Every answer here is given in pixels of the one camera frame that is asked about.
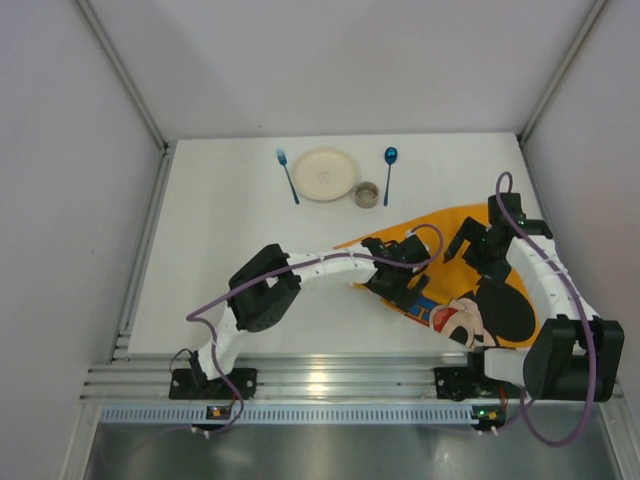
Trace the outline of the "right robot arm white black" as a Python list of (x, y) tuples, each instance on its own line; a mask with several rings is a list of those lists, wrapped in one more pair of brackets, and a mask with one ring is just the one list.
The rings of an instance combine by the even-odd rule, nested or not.
[(479, 380), (523, 388), (537, 400), (608, 401), (624, 344), (577, 292), (543, 220), (526, 217), (517, 193), (488, 199), (488, 222), (466, 218), (444, 259), (460, 255), (479, 280), (450, 304), (440, 333), (471, 349)]

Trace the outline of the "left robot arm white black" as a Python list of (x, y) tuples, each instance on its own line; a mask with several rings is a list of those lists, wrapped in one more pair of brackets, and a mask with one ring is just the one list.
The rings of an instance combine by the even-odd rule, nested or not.
[(194, 382), (204, 388), (228, 375), (244, 338), (278, 324), (300, 293), (325, 285), (359, 285), (403, 312), (417, 302), (433, 261), (415, 234), (398, 242), (367, 237), (323, 253), (286, 253), (277, 243), (262, 248), (229, 280), (229, 290), (188, 314), (210, 331), (189, 359)]

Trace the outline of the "orange cartoon mouse placemat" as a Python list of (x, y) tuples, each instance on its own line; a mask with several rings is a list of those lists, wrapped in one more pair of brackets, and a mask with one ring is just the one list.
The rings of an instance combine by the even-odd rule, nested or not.
[[(471, 217), (488, 223), (486, 203), (450, 207), (338, 245), (345, 248), (368, 237), (400, 241), (422, 224), (432, 224), (443, 234), (444, 250), (462, 222)], [(383, 304), (453, 341), (475, 347), (528, 348), (535, 341), (541, 320), (531, 298), (512, 267), (504, 284), (483, 279), (461, 256), (444, 262), (444, 253), (427, 266), (429, 283), (409, 312), (401, 312), (387, 300)]]

